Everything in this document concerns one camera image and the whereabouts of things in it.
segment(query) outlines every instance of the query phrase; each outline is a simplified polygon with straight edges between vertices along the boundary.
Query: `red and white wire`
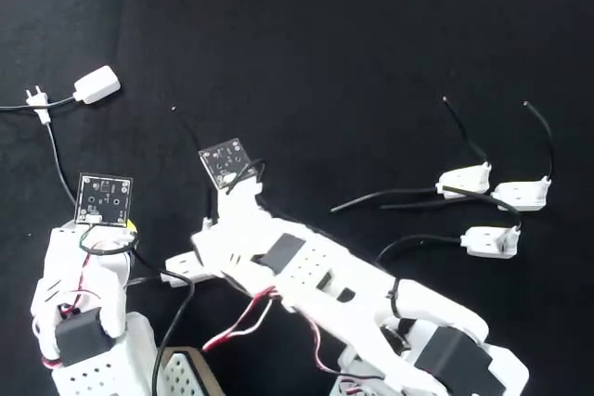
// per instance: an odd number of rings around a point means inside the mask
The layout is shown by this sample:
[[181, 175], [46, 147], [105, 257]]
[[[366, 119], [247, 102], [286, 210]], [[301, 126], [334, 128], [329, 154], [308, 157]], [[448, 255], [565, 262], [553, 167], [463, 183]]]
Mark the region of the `red and white wire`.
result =
[[236, 336], [244, 336], [246, 334], [251, 334], [256, 329], [258, 329], [260, 327], [260, 325], [262, 324], [262, 322], [264, 321], [266, 315], [270, 311], [270, 307], [272, 306], [272, 300], [268, 302], [268, 304], [266, 305], [266, 308], [264, 309], [263, 313], [260, 315], [260, 318], [258, 319], [258, 321], [256, 322], [256, 324], [254, 326], [252, 326], [251, 328], [248, 328], [244, 331], [237, 331], [237, 332], [235, 331], [237, 329], [239, 323], [246, 317], [246, 315], [248, 315], [248, 313], [250, 313], [252, 311], [252, 309], [254, 308], [256, 303], [258, 303], [258, 301], [260, 301], [265, 296], [272, 298], [277, 295], [277, 293], [274, 291], [275, 291], [275, 287], [268, 287], [268, 288], [260, 291], [259, 293], [257, 293], [253, 297], [253, 299], [250, 302], [250, 304], [248, 305], [248, 307], [243, 311], [243, 313], [241, 314], [241, 316], [239, 317], [237, 322], [235, 324], [233, 324], [232, 326], [230, 326], [229, 328], [227, 328], [225, 331], [214, 336], [208, 342], [206, 342], [202, 346], [202, 350], [207, 352], [208, 350], [211, 350], [215, 346], [220, 345], [221, 343], [224, 343], [231, 338], [234, 338]]

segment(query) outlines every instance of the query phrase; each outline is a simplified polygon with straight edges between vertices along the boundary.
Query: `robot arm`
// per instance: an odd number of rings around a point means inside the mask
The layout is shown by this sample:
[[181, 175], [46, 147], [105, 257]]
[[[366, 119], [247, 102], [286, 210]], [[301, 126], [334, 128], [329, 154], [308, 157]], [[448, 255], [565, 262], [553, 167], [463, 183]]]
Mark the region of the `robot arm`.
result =
[[[97, 325], [106, 335], [101, 345], [93, 345], [89, 353], [97, 353], [97, 348], [107, 350], [125, 330], [124, 285], [130, 274], [130, 257], [127, 253], [104, 257], [86, 254], [78, 246], [85, 230], [84, 226], [66, 224], [52, 231], [44, 276], [37, 282], [33, 296], [32, 330], [39, 340], [44, 364], [50, 368], [80, 359], [80, 352], [70, 351], [67, 340], [73, 314], [96, 314]], [[126, 229], [96, 227], [88, 242], [125, 244], [130, 238]]]
[[[217, 165], [228, 166], [220, 161], [227, 149], [237, 150], [245, 165], [239, 142], [227, 144], [233, 146], [201, 154], [219, 189], [218, 223], [193, 236], [195, 254], [170, 259], [168, 269], [196, 281], [231, 277], [251, 296], [274, 287], [289, 312], [347, 345], [339, 360], [343, 373], [381, 377], [358, 381], [367, 389], [363, 394], [522, 392], [526, 367], [510, 351], [484, 342], [488, 326], [481, 317], [415, 281], [397, 280], [303, 224], [273, 218], [256, 202], [262, 185], [255, 174], [241, 181], [232, 172], [217, 176], [203, 156], [218, 155]], [[341, 383], [339, 377], [335, 394]]]

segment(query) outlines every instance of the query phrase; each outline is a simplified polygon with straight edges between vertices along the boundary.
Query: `black fabric backdrop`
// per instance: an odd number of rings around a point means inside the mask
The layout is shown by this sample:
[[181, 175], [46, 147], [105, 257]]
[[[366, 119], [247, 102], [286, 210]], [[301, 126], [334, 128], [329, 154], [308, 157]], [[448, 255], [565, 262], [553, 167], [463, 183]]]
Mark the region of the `black fabric backdrop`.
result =
[[[271, 207], [339, 238], [366, 260], [399, 236], [457, 236], [509, 216], [482, 205], [353, 211], [331, 205], [385, 187], [432, 185], [473, 162], [440, 103], [448, 95], [489, 154], [492, 184], [538, 179], [544, 136], [521, 102], [548, 117], [558, 149], [549, 205], [526, 214], [518, 256], [490, 261], [427, 249], [390, 264], [472, 308], [490, 340], [529, 367], [525, 394], [591, 394], [594, 297], [590, 203], [594, 0], [0, 0], [4, 104], [41, 85], [53, 100], [110, 64], [112, 99], [52, 113], [64, 168], [131, 175], [141, 249], [155, 262], [190, 250], [204, 213], [202, 172], [175, 113], [200, 142], [239, 137], [268, 161]], [[54, 394], [28, 313], [51, 228], [71, 218], [35, 116], [0, 117], [0, 324], [3, 394]], [[129, 292], [157, 339], [185, 290]], [[246, 299], [212, 282], [173, 344], [200, 346]], [[323, 357], [341, 345], [325, 336]], [[207, 355], [229, 395], [324, 395], [309, 328], [276, 308], [254, 335]]]

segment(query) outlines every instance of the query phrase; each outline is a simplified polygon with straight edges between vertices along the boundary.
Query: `white power adapter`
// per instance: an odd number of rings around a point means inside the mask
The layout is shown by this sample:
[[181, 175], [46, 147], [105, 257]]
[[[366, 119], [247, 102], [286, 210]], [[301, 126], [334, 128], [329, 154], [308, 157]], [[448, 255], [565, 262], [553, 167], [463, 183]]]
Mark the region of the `white power adapter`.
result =
[[105, 65], [74, 83], [75, 92], [72, 94], [77, 101], [93, 104], [105, 96], [120, 90], [120, 81], [110, 66]]
[[491, 164], [484, 162], [476, 166], [464, 167], [455, 171], [442, 173], [435, 185], [438, 194], [443, 194], [445, 199], [464, 197], [456, 192], [444, 190], [444, 186], [455, 187], [456, 189], [468, 190], [477, 194], [483, 194], [489, 189], [489, 173]]
[[510, 259], [518, 253], [520, 232], [518, 226], [474, 226], [460, 238], [460, 245], [475, 257]]

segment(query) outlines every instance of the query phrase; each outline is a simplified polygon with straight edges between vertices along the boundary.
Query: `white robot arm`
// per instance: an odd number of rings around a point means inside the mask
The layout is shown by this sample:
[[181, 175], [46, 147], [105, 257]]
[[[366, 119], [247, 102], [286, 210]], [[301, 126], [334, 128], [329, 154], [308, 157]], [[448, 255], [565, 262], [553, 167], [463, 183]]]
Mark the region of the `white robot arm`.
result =
[[[477, 314], [363, 262], [303, 224], [273, 218], [256, 202], [262, 184], [239, 141], [201, 157], [218, 188], [218, 223], [193, 236], [196, 251], [170, 259], [167, 269], [195, 281], [230, 278], [252, 296], [274, 289], [317, 336], [320, 326], [344, 342], [333, 395], [522, 392], [527, 368], [509, 350], [485, 343], [488, 326]], [[238, 163], [248, 169], [232, 172]]]

